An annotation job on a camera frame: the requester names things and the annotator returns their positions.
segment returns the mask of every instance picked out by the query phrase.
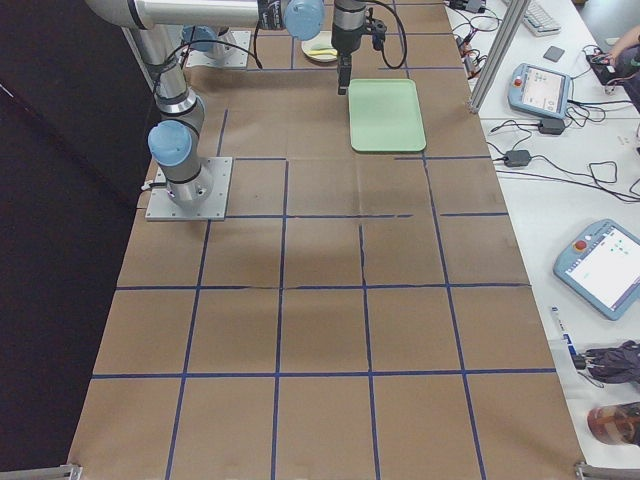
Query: white keyboard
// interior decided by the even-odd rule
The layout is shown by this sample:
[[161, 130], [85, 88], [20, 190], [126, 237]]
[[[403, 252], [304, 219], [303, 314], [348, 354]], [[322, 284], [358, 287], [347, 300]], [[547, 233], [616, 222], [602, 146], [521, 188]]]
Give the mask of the white keyboard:
[[[502, 3], [509, 5], [511, 0], [502, 0]], [[556, 35], [560, 33], [560, 24], [542, 8], [536, 0], [531, 0], [529, 8], [522, 19], [529, 31], [536, 37], [544, 37], [546, 35]]]

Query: light blue cap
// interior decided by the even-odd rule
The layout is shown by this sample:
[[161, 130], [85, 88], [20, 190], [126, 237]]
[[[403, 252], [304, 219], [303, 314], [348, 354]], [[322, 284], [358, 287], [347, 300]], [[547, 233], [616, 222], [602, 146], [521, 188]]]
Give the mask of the light blue cap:
[[[185, 42], [194, 41], [194, 40], [217, 40], [218, 35], [211, 27], [206, 26], [193, 26], [193, 25], [185, 25], [182, 27], [182, 40]], [[198, 52], [208, 52], [214, 47], [214, 42], [199, 42], [194, 43], [191, 47], [192, 50], [197, 50]]]
[[149, 132], [149, 150], [163, 167], [180, 165], [189, 156], [193, 140], [187, 127], [175, 120], [165, 120]]
[[284, 11], [284, 24], [292, 37], [311, 40], [324, 23], [322, 0], [291, 0]]

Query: white screen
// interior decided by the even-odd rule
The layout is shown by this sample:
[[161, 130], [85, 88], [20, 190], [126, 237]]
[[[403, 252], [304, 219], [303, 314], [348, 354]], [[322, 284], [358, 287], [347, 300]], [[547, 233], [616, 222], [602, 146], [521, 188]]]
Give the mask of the white screen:
[[640, 245], [611, 227], [566, 273], [615, 310], [640, 281]]
[[522, 91], [522, 103], [557, 113], [561, 107], [563, 83], [562, 75], [529, 67]]

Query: red button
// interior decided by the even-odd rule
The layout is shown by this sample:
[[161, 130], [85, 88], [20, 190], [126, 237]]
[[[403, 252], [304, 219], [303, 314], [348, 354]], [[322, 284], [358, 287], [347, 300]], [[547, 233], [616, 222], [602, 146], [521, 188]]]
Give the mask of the red button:
[[582, 250], [587, 248], [587, 242], [585, 242], [584, 240], [578, 240], [573, 244], [573, 248], [575, 248], [578, 252], [581, 252]]

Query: black wall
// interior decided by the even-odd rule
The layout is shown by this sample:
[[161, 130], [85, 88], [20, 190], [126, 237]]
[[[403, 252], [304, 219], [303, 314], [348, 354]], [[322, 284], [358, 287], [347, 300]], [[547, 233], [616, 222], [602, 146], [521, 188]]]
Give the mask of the black wall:
[[0, 0], [0, 471], [66, 462], [158, 121], [122, 31]]

